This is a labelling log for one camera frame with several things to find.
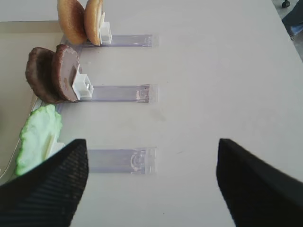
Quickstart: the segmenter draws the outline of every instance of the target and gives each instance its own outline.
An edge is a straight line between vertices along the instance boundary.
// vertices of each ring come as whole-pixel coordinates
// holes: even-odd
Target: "chair wheel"
[[[285,1],[282,3],[282,8],[287,8],[290,6],[290,2],[289,1]]]

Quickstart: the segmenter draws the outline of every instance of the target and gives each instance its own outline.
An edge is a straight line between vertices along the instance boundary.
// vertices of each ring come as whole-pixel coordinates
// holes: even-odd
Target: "floor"
[[[282,3],[284,0],[272,0],[274,6],[276,7],[276,10],[281,17],[285,17],[295,6],[295,4],[298,2],[298,0],[289,0],[290,1],[290,6],[288,8],[283,9],[282,8]],[[303,32],[300,34],[296,35],[294,37],[294,46],[296,47],[302,61],[303,61]]]

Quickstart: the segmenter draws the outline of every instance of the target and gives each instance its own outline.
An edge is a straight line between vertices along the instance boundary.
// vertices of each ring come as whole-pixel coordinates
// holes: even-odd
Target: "white table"
[[[83,72],[95,85],[158,84],[159,102],[68,105],[60,139],[157,146],[158,172],[90,174],[72,227],[234,226],[219,138],[303,181],[303,65],[270,0],[108,0],[105,12],[113,34],[158,33],[160,46],[84,50]]]

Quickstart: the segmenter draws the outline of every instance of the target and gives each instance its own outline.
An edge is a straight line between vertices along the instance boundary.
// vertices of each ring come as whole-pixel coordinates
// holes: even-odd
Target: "textured black surface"
[[[68,227],[89,173],[85,140],[74,140],[0,187],[0,227]]]
[[[303,184],[232,140],[220,140],[217,181],[236,226],[303,226]]]

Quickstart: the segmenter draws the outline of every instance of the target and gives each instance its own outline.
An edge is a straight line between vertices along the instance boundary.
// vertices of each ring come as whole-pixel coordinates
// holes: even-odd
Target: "toy bread bun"
[[[100,46],[99,27],[102,18],[103,0],[89,0],[84,13],[84,27],[92,44]]]
[[[57,4],[59,24],[68,38],[79,45],[87,40],[84,29],[84,8],[77,0],[58,0]]]

